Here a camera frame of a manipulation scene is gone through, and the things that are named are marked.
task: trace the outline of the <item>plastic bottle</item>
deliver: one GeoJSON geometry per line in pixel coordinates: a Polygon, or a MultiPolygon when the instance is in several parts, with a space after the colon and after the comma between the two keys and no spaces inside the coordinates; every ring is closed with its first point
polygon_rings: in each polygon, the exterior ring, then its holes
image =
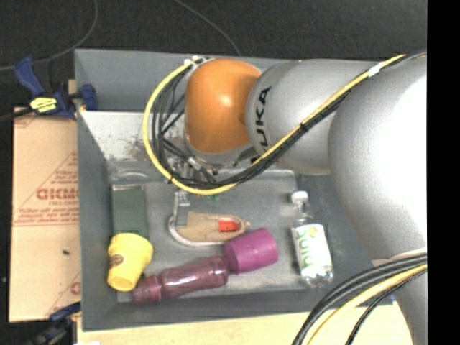
{"type": "Polygon", "coordinates": [[[141,279],[132,291],[132,301],[146,303],[172,299],[197,290],[219,288],[228,279],[229,270],[224,258],[207,257],[141,279]]]}
{"type": "Polygon", "coordinates": [[[324,227],[314,222],[304,190],[293,193],[291,198],[295,209],[291,232],[300,275],[311,288],[326,286],[334,278],[334,269],[324,227]]]}

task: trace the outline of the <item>yellow cable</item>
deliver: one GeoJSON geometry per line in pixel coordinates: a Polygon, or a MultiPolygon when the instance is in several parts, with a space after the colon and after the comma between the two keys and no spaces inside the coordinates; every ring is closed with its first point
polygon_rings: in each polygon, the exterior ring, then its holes
{"type": "MultiPolygon", "coordinates": [[[[340,90],[335,92],[331,97],[329,97],[326,101],[324,101],[315,111],[313,111],[309,116],[307,116],[304,120],[302,120],[302,122],[299,125],[294,127],[294,129],[292,129],[283,138],[281,138],[275,145],[269,148],[261,157],[259,157],[255,162],[253,162],[252,166],[259,163],[260,160],[263,160],[264,158],[271,155],[278,147],[284,144],[294,133],[296,133],[297,130],[299,130],[303,125],[305,125],[308,121],[310,121],[314,116],[318,115],[328,106],[330,106],[335,101],[337,101],[339,98],[341,98],[347,91],[350,91],[354,86],[357,86],[362,81],[368,79],[370,76],[374,75],[375,73],[378,73],[380,69],[388,66],[389,64],[395,62],[396,60],[399,60],[400,58],[404,56],[405,55],[398,55],[398,56],[392,57],[389,60],[378,63],[372,68],[370,68],[369,70],[367,70],[366,72],[357,76],[355,79],[351,80],[344,87],[342,87],[340,90]]],[[[212,196],[214,194],[223,193],[229,189],[232,189],[234,186],[238,185],[238,183],[223,185],[221,187],[217,187],[213,189],[197,189],[197,188],[192,188],[188,185],[185,185],[181,183],[179,180],[173,178],[173,176],[161,165],[160,161],[155,156],[152,150],[152,146],[150,145],[150,141],[149,141],[149,118],[150,118],[150,112],[152,110],[155,100],[157,99],[158,95],[161,93],[163,88],[176,75],[182,73],[185,69],[187,69],[189,65],[190,64],[184,64],[180,66],[179,68],[175,69],[173,72],[171,72],[165,79],[161,81],[161,83],[158,85],[158,87],[156,87],[156,89],[153,91],[152,95],[150,96],[149,101],[147,102],[147,105],[145,106],[144,120],[142,122],[142,134],[143,134],[144,146],[145,146],[147,154],[149,155],[149,158],[151,159],[153,165],[158,169],[158,171],[160,171],[160,173],[166,179],[170,180],[171,183],[173,183],[174,185],[178,186],[180,189],[183,189],[189,193],[198,194],[202,196],[212,196]]]]}
{"type": "Polygon", "coordinates": [[[310,340],[308,341],[308,343],[306,343],[306,345],[313,345],[315,342],[317,342],[318,337],[321,335],[321,333],[323,333],[334,320],[345,314],[345,312],[348,312],[351,309],[357,307],[358,305],[361,305],[366,300],[373,298],[374,296],[382,293],[388,288],[392,288],[393,286],[401,283],[409,277],[412,277],[413,275],[416,275],[419,272],[426,270],[427,267],[427,264],[421,264],[410,270],[401,272],[400,274],[393,275],[392,277],[363,291],[361,294],[357,295],[350,301],[343,304],[339,309],[335,310],[326,320],[324,320],[324,322],[316,329],[316,331],[310,337],[310,340]]]}
{"type": "Polygon", "coordinates": [[[150,145],[149,141],[149,119],[150,119],[150,112],[152,110],[153,104],[155,100],[157,99],[158,95],[161,93],[163,88],[178,74],[182,73],[185,69],[188,68],[190,64],[184,64],[180,66],[179,68],[175,69],[173,72],[171,72],[165,79],[161,81],[161,83],[156,87],[156,89],[153,91],[152,95],[149,98],[149,101],[147,102],[147,105],[145,106],[145,111],[144,111],[144,118],[142,121],[142,136],[144,140],[144,146],[147,151],[147,154],[149,155],[151,161],[153,162],[153,165],[160,171],[160,173],[168,180],[171,181],[174,185],[178,186],[180,189],[185,190],[186,192],[189,193],[195,193],[195,194],[201,194],[202,196],[212,196],[213,194],[216,193],[222,193],[230,188],[233,188],[236,184],[228,184],[220,188],[216,189],[210,189],[210,190],[199,190],[195,188],[191,188],[188,185],[182,184],[179,180],[176,180],[173,178],[173,176],[161,165],[160,161],[157,159],[155,156],[152,146],[150,145]]]}

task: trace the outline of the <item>kuka logo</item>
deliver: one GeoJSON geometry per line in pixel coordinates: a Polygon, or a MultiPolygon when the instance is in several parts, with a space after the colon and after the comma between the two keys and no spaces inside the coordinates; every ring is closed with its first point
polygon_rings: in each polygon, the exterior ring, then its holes
{"type": "Polygon", "coordinates": [[[265,135],[265,98],[272,87],[262,90],[259,94],[259,102],[256,106],[256,132],[260,134],[259,143],[264,150],[268,147],[267,136],[265,135]]]}
{"type": "Polygon", "coordinates": [[[36,196],[41,201],[53,201],[56,199],[77,199],[78,189],[71,188],[42,188],[37,190],[36,196]]]}

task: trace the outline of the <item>blue clamp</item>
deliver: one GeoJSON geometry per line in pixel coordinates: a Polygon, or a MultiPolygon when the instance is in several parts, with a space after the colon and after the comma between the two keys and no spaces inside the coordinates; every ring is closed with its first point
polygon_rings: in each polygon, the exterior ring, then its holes
{"type": "Polygon", "coordinates": [[[18,81],[32,94],[30,107],[39,115],[56,115],[75,120],[74,98],[82,98],[87,110],[97,110],[98,101],[96,91],[91,84],[81,86],[79,93],[69,95],[64,86],[57,89],[52,97],[43,97],[45,90],[35,75],[32,57],[21,60],[14,68],[18,81]]]}
{"type": "Polygon", "coordinates": [[[54,312],[48,319],[50,327],[40,332],[33,339],[25,341],[22,345],[53,345],[68,334],[69,330],[75,332],[75,322],[70,318],[81,311],[81,303],[77,302],[54,312]]]}

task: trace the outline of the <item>cable bundle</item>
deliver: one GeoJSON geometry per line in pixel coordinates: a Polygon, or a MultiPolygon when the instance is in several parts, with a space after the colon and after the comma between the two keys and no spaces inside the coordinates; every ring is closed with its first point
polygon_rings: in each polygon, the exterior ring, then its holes
{"type": "Polygon", "coordinates": [[[365,319],[384,298],[427,271],[427,256],[427,253],[423,253],[414,257],[395,260],[363,271],[344,281],[321,299],[310,312],[309,317],[295,337],[293,345],[301,345],[308,332],[318,322],[320,317],[337,303],[342,302],[346,298],[351,298],[321,323],[313,335],[310,336],[308,345],[314,344],[319,335],[324,332],[326,327],[334,319],[337,319],[343,313],[361,305],[369,299],[373,299],[361,318],[356,322],[346,342],[346,345],[351,345],[365,319]]]}
{"type": "Polygon", "coordinates": [[[189,193],[199,195],[213,195],[217,193],[225,192],[235,185],[244,183],[252,178],[255,178],[259,174],[263,173],[268,167],[277,162],[308,130],[314,127],[318,122],[327,117],[330,113],[335,111],[340,103],[345,99],[351,89],[356,87],[362,81],[370,78],[374,74],[377,74],[380,69],[387,67],[388,65],[395,64],[404,55],[398,55],[389,60],[376,64],[368,71],[358,75],[355,79],[346,84],[339,91],[335,92],[330,98],[324,101],[313,113],[307,116],[299,125],[294,127],[288,134],[274,144],[269,150],[267,150],[262,156],[258,157],[251,166],[246,170],[239,172],[231,177],[224,180],[215,180],[206,169],[199,165],[196,159],[192,155],[187,155],[180,151],[177,147],[174,147],[164,137],[166,128],[169,128],[171,123],[168,122],[173,109],[177,108],[174,104],[174,99],[170,100],[170,96],[174,93],[177,84],[189,73],[195,66],[203,62],[203,58],[198,58],[190,63],[186,63],[173,72],[171,72],[154,90],[150,96],[149,101],[145,107],[144,119],[142,122],[143,139],[145,149],[149,158],[155,165],[155,167],[168,179],[171,183],[175,184],[179,188],[188,191],[189,193]],[[165,105],[170,101],[170,108],[166,110],[165,105]],[[153,112],[152,122],[152,143],[149,137],[149,120],[150,113],[153,112]],[[181,177],[168,165],[165,150],[177,155],[183,160],[187,160],[192,167],[199,171],[205,176],[205,180],[191,180],[181,177]]]}

